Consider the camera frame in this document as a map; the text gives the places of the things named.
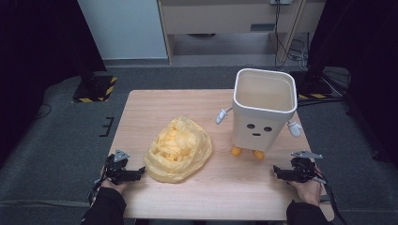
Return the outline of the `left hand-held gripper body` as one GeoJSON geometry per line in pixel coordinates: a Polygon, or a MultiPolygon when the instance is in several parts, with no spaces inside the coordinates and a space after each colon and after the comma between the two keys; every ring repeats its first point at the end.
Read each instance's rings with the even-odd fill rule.
{"type": "Polygon", "coordinates": [[[108,177],[115,185],[120,185],[123,182],[127,182],[127,177],[130,174],[129,171],[125,169],[129,154],[116,149],[113,154],[107,157],[105,161],[104,171],[105,176],[108,177]]]}

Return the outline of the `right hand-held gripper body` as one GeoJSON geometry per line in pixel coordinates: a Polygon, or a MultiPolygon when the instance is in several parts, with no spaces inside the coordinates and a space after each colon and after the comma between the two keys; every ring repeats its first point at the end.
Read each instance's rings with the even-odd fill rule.
{"type": "Polygon", "coordinates": [[[312,161],[312,158],[321,159],[323,157],[321,154],[301,150],[292,153],[291,156],[293,157],[291,165],[298,174],[296,178],[297,182],[305,183],[316,177],[315,163],[312,161]]]}

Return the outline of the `yellow plastic bag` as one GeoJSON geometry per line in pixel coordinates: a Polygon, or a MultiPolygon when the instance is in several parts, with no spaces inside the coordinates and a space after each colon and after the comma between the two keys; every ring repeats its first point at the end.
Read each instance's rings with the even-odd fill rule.
{"type": "Polygon", "coordinates": [[[188,117],[173,119],[145,154],[148,174],[163,183],[179,183],[201,169],[213,153],[209,134],[188,117]]]}

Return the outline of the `person's left hand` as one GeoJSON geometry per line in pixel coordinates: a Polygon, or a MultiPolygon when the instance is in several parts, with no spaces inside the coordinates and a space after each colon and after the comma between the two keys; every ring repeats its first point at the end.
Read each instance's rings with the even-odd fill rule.
{"type": "Polygon", "coordinates": [[[105,178],[102,183],[101,187],[102,188],[111,188],[116,190],[118,193],[122,194],[125,189],[128,187],[129,183],[122,183],[120,185],[115,185],[109,178],[105,178]]]}

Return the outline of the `person's right hand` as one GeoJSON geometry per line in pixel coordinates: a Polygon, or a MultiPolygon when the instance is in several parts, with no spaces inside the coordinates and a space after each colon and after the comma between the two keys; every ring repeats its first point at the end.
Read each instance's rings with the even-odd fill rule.
{"type": "Polygon", "coordinates": [[[312,179],[305,183],[289,181],[288,184],[296,189],[298,197],[304,203],[312,204],[315,206],[318,206],[320,204],[322,185],[319,182],[312,179]]]}

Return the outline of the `black stand with striped base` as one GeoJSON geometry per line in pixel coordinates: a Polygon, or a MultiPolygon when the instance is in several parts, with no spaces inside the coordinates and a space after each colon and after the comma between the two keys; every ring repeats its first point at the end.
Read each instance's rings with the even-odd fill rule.
{"type": "Polygon", "coordinates": [[[290,71],[289,74],[294,78],[297,93],[303,96],[328,95],[331,88],[319,78],[312,77],[307,71],[290,71]]]}
{"type": "Polygon", "coordinates": [[[73,103],[107,101],[112,94],[117,77],[106,71],[93,72],[89,77],[82,77],[73,97],[73,103]]]}

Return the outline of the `black curtain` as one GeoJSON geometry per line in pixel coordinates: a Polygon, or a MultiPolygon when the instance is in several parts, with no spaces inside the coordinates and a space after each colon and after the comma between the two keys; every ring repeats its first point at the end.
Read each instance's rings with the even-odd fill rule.
{"type": "Polygon", "coordinates": [[[77,0],[0,0],[0,167],[48,87],[104,69],[77,0]]]}
{"type": "Polygon", "coordinates": [[[308,79],[345,68],[344,95],[374,158],[398,167],[398,0],[326,0],[310,48],[308,79]]]}

